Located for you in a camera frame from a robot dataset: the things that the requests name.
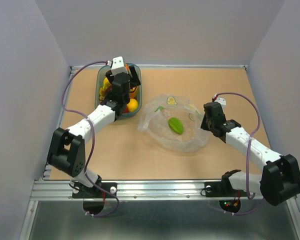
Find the green starfruit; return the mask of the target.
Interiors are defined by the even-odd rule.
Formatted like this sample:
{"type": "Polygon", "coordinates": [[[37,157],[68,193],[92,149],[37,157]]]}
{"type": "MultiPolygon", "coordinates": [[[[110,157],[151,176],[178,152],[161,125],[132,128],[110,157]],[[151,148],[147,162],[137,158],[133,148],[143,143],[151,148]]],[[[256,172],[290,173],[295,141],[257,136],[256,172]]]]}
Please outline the green starfruit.
{"type": "Polygon", "coordinates": [[[181,135],[184,132],[184,125],[177,117],[171,117],[168,120],[169,128],[176,134],[181,135]]]}

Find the clear plastic bag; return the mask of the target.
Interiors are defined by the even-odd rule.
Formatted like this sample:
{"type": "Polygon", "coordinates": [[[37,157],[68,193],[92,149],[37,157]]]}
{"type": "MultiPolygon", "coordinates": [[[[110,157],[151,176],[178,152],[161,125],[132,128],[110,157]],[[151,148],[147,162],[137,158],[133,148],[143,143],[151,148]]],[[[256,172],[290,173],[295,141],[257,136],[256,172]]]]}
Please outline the clear plastic bag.
{"type": "Polygon", "coordinates": [[[142,107],[138,130],[148,134],[163,148],[194,153],[209,141],[210,133],[201,129],[203,113],[185,96],[161,94],[142,107]],[[168,126],[170,118],[183,123],[182,134],[168,126]]]}

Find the brown longan bunch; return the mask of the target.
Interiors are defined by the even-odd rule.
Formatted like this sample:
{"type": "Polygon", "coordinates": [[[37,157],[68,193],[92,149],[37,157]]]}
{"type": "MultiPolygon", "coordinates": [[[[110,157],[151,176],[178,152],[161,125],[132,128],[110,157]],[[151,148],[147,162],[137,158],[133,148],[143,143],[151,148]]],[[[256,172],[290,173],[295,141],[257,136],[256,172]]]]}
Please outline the brown longan bunch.
{"type": "Polygon", "coordinates": [[[103,87],[101,87],[101,88],[99,89],[99,92],[98,92],[98,93],[99,93],[98,99],[99,99],[100,101],[103,101],[103,100],[105,99],[105,96],[106,96],[106,93],[105,93],[103,87]]]}

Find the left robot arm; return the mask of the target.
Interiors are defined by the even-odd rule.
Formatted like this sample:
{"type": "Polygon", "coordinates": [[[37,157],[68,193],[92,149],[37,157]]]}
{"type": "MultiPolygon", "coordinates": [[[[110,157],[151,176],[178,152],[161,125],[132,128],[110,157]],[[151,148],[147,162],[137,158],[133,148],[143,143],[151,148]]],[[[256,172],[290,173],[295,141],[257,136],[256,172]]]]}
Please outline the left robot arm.
{"type": "Polygon", "coordinates": [[[88,169],[90,156],[86,156],[86,143],[95,141],[95,135],[107,125],[118,120],[128,112],[132,94],[141,86],[140,69],[134,64],[107,61],[109,70],[105,73],[110,90],[96,109],[86,115],[76,111],[83,118],[78,123],[57,128],[51,138],[47,163],[62,171],[84,186],[90,197],[101,193],[100,176],[88,169]]]}

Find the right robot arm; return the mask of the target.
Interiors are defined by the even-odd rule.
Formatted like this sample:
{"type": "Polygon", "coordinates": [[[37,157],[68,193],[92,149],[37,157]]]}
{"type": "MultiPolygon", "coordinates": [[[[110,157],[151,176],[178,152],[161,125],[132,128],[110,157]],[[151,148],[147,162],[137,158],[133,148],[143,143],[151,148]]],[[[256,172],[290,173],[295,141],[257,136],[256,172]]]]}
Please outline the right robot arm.
{"type": "Polygon", "coordinates": [[[293,155],[271,150],[251,137],[238,122],[227,120],[221,103],[209,102],[203,108],[201,128],[238,150],[261,170],[260,175],[238,169],[227,171],[219,182],[208,187],[209,197],[244,191],[261,195],[269,204],[277,206],[300,194],[300,169],[293,155]]]}

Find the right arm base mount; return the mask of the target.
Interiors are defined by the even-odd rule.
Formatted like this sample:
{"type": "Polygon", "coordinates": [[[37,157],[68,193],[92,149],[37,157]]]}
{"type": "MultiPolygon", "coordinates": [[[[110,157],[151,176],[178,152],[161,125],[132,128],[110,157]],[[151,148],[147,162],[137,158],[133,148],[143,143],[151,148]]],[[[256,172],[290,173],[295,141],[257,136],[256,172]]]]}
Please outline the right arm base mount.
{"type": "Polygon", "coordinates": [[[243,190],[236,190],[231,186],[229,177],[236,173],[242,173],[242,171],[239,169],[227,171],[222,175],[221,180],[206,181],[204,183],[204,188],[201,190],[200,194],[203,196],[203,192],[205,192],[205,195],[208,198],[235,197],[237,194],[246,197],[247,194],[244,193],[243,190]]]}

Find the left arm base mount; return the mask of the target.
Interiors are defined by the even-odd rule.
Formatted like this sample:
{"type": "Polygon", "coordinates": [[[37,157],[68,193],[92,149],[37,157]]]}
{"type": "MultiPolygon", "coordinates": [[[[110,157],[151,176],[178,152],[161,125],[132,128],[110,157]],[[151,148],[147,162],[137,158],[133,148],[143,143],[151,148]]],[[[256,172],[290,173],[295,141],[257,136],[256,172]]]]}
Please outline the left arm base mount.
{"type": "Polygon", "coordinates": [[[71,181],[69,186],[72,188],[72,198],[73,199],[101,199],[101,198],[111,198],[113,196],[106,196],[105,193],[95,186],[87,187],[79,182],[71,181]]]}

